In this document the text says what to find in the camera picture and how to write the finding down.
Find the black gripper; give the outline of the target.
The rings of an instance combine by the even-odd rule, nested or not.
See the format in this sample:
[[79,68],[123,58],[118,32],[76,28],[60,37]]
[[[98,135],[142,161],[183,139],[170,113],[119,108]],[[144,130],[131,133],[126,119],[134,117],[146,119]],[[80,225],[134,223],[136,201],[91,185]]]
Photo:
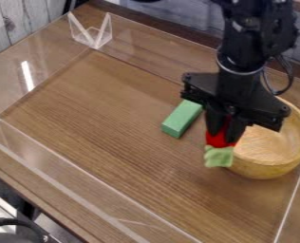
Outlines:
[[290,114],[289,105],[262,86],[259,71],[238,75],[223,69],[216,72],[186,72],[182,76],[183,99],[206,109],[206,126],[215,135],[226,122],[225,140],[239,140],[246,126],[258,125],[279,132]]

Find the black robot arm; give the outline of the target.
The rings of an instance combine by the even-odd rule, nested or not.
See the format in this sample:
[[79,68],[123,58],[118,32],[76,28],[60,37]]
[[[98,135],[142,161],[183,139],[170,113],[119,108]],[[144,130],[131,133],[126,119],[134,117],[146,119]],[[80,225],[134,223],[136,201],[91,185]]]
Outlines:
[[300,36],[293,0],[212,0],[223,17],[218,71],[183,74],[183,99],[204,108],[207,136],[235,143],[249,126],[273,131],[290,114],[278,96],[293,86],[283,53]]

